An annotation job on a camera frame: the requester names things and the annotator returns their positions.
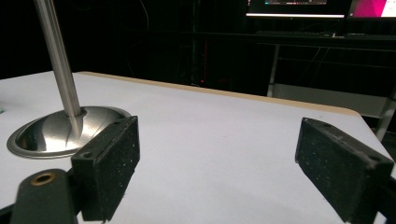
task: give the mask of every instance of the desk leg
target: desk leg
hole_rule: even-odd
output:
[[[384,135],[387,132],[388,126],[390,124],[390,121],[392,120],[395,110],[396,86],[395,88],[393,88],[392,95],[388,98],[388,101],[385,104],[384,109],[382,110],[381,116],[379,117],[378,125],[375,129],[375,135],[379,139],[379,141],[382,141],[382,139],[384,138]]]
[[[274,95],[275,75],[276,75],[278,58],[279,58],[279,45],[275,45],[273,66],[271,68],[271,77],[270,77],[270,82],[268,83],[268,91],[267,91],[268,97],[273,97]]]

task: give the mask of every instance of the monitor screen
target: monitor screen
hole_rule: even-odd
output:
[[[395,0],[352,0],[349,18],[396,18]]]
[[[247,16],[342,19],[349,5],[350,0],[247,0]]]

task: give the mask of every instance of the round metal base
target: round metal base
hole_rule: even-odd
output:
[[[12,153],[28,158],[70,156],[107,125],[130,116],[124,110],[101,106],[82,107],[81,115],[75,118],[58,111],[23,125],[8,138],[7,147]]]

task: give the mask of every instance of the computer monitor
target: computer monitor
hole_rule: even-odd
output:
[[[396,19],[396,1],[352,0],[348,17],[352,19]]]
[[[350,0],[247,0],[252,18],[343,19]]]

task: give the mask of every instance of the white tabletop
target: white tabletop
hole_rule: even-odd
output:
[[[110,223],[342,223],[294,161],[302,117],[389,156],[361,116],[343,108],[125,77],[74,78],[81,105],[139,117],[141,160]],[[0,106],[4,207],[25,177],[71,164],[20,158],[6,146],[25,123],[63,109],[52,72],[0,80]]]

